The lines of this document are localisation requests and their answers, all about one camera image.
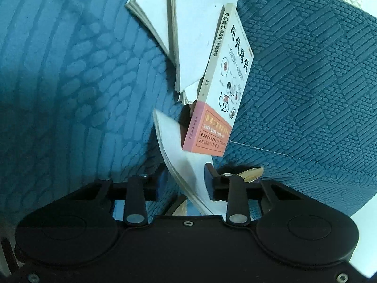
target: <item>open book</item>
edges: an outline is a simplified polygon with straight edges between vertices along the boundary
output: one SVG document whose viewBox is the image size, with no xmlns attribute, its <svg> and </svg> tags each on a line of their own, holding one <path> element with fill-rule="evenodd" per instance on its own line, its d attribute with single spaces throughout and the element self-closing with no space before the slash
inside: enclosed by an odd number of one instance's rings
<svg viewBox="0 0 377 283">
<path fill-rule="evenodd" d="M 222 215 L 225 219 L 227 203 L 212 201 L 204 182 L 204 165 L 212 157 L 182 150 L 182 135 L 187 130 L 158 110 L 153 112 L 158 145 L 165 164 L 187 198 L 202 215 Z"/>
<path fill-rule="evenodd" d="M 128 0 L 126 7 L 151 31 L 163 51 L 175 65 L 171 0 Z M 191 104 L 197 99 L 200 88 L 199 79 L 187 85 L 180 92 L 179 100 L 182 101 L 182 104 Z"/>
</svg>

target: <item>book spine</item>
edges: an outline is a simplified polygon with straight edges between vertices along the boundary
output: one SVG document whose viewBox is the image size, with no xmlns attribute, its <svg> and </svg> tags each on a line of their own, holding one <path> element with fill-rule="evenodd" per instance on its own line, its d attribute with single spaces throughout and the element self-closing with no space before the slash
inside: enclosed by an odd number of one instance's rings
<svg viewBox="0 0 377 283">
<path fill-rule="evenodd" d="M 202 83 L 202 86 L 200 88 L 199 96 L 197 98 L 198 101 L 206 102 L 206 100 L 207 100 L 208 91 L 209 91 L 210 85 L 212 83 L 213 74 L 214 74 L 214 71 L 215 71 L 215 68 L 216 68 L 217 60 L 219 59 L 221 46 L 222 46 L 222 43 L 223 43 L 223 40 L 224 40 L 224 37 L 225 37 L 225 34 L 226 34 L 228 22 L 229 22 L 231 15 L 232 15 L 233 9 L 234 8 L 233 8 L 232 3 L 228 3 L 224 7 L 224 11 L 222 13 L 221 20 L 220 20 L 220 25 L 219 25 L 219 28 L 217 30 L 215 41 L 213 43 L 213 47 L 212 47 L 210 59 L 209 59 L 208 65 L 207 65 L 207 69 L 205 70 L 203 83 Z"/>
</svg>

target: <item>screw hole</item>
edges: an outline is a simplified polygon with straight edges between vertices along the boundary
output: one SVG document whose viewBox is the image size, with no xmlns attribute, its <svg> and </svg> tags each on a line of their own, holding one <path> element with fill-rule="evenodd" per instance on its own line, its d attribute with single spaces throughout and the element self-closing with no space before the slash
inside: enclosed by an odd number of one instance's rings
<svg viewBox="0 0 377 283">
<path fill-rule="evenodd" d="M 336 281 L 338 283 L 346 283 L 348 281 L 348 275 L 347 274 L 340 274 L 338 275 L 338 277 L 336 278 Z"/>
<path fill-rule="evenodd" d="M 30 283 L 39 283 L 39 277 L 36 274 L 29 274 L 28 281 Z"/>
</svg>

